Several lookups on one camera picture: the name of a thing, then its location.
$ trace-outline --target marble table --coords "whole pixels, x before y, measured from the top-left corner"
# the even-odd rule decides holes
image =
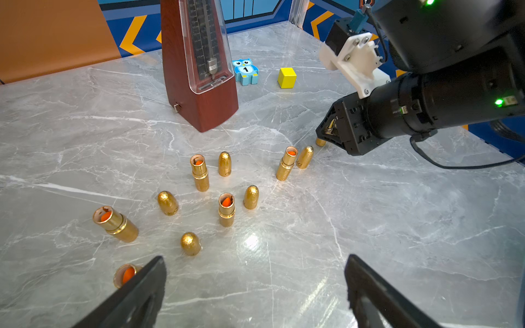
[[[355,253],[436,321],[511,327],[525,253],[525,170],[444,171],[408,137],[351,157],[314,144],[336,99],[355,90],[323,69],[320,43],[290,23],[230,35],[259,84],[238,85],[239,110],[199,133],[167,102],[161,51],[0,87],[0,322],[70,327],[115,291],[116,269],[156,255],[168,277],[157,327],[356,327],[343,268]],[[280,67],[297,73],[280,89]],[[310,166],[275,178],[288,145],[313,145]],[[507,157],[462,128],[422,147],[448,164]],[[219,153],[233,158],[217,173]],[[195,189],[201,153],[210,188]],[[255,184],[259,206],[241,204]],[[180,210],[164,216],[156,195]],[[217,199],[237,197],[230,228]],[[140,229],[125,244],[91,220],[114,206]],[[195,232],[203,250],[183,255]]]

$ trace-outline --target black cable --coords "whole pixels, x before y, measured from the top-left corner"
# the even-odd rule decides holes
[[[437,167],[444,168],[444,169],[447,169],[447,170],[478,170],[478,169],[482,169],[482,168],[491,168],[491,167],[496,167],[496,166],[502,166],[502,165],[510,164],[510,163],[514,163],[514,162],[521,162],[522,160],[525,159],[525,155],[522,155],[520,157],[513,158],[513,159],[508,160],[508,161],[499,162],[499,163],[492,163],[492,164],[486,164],[486,165],[477,165],[477,166],[445,166],[445,165],[441,165],[439,163],[434,162],[430,157],[428,157],[428,155],[421,148],[419,148],[417,146],[416,141],[414,139],[414,136],[410,137],[410,145],[415,150],[415,152],[418,153],[421,157],[423,157],[424,159],[426,159],[430,163],[436,165]]]
[[[372,25],[374,26],[375,31],[377,32],[377,37],[379,38],[379,42],[381,43],[381,47],[383,47],[383,52],[385,53],[385,58],[380,59],[380,62],[382,62],[384,64],[389,59],[389,51],[385,47],[385,41],[383,40],[383,35],[381,34],[381,30],[379,29],[379,27],[377,25],[377,22],[376,22],[376,20],[374,18],[374,15],[372,14],[372,7],[369,4],[365,4],[365,8],[366,8],[365,12],[370,17],[370,20],[372,21]]]
[[[498,136],[525,143],[525,137],[511,130],[501,120],[490,121],[489,125]]]

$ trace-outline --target gold cartridge case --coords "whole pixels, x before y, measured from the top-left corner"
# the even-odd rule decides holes
[[[286,148],[285,154],[283,155],[279,168],[277,169],[277,173],[275,174],[277,180],[284,181],[288,178],[293,164],[295,163],[295,159],[297,158],[297,153],[297,148],[295,147],[289,146]]]
[[[136,225],[129,221],[126,215],[120,214],[111,206],[102,206],[97,209],[93,213],[93,222],[101,226],[108,234],[124,242],[132,242],[139,235],[139,229]]]
[[[219,174],[220,176],[229,176],[232,173],[232,158],[228,152],[222,152],[219,155]]]
[[[205,192],[209,188],[209,178],[204,156],[200,154],[193,155],[190,159],[190,163],[192,165],[192,174],[193,180],[195,181],[195,187],[197,187],[198,191]]]
[[[160,192],[157,196],[157,202],[159,203],[162,212],[168,216],[174,215],[179,210],[177,199],[175,199],[175,196],[173,196],[170,192]]]
[[[195,256],[201,251],[201,241],[193,232],[186,232],[181,238],[181,248],[189,256]]]
[[[121,288],[124,285],[124,282],[122,281],[122,279],[124,278],[124,272],[126,272],[126,270],[128,270],[129,268],[132,268],[135,271],[133,276],[135,276],[137,272],[139,272],[142,269],[142,267],[136,266],[131,263],[124,264],[123,266],[118,268],[118,270],[115,272],[115,275],[113,276],[113,284],[116,288]]]
[[[223,206],[224,200],[229,198],[232,203],[229,206]],[[223,193],[219,197],[219,221],[223,227],[230,227],[235,217],[235,197],[230,193]]]
[[[306,146],[302,150],[301,154],[297,158],[296,164],[298,168],[305,169],[308,167],[308,164],[310,164],[310,161],[313,157],[313,147],[312,146]]]
[[[247,209],[254,209],[257,207],[257,202],[259,201],[259,188],[257,186],[251,185],[246,189],[244,193],[243,204]]]
[[[324,145],[326,145],[327,142],[326,142],[325,140],[322,140],[322,139],[317,138],[317,139],[316,139],[316,144],[317,144],[317,146],[319,146],[319,147],[324,147]]]

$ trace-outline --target metronome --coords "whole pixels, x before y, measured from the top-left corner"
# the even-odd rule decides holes
[[[170,104],[200,132],[239,108],[220,0],[161,0],[162,61]]]

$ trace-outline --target owl toy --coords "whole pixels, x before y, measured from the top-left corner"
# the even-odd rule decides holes
[[[248,84],[257,84],[259,80],[259,69],[251,64],[251,59],[239,59],[232,61],[235,67],[235,80],[240,81],[240,84],[247,86]]]

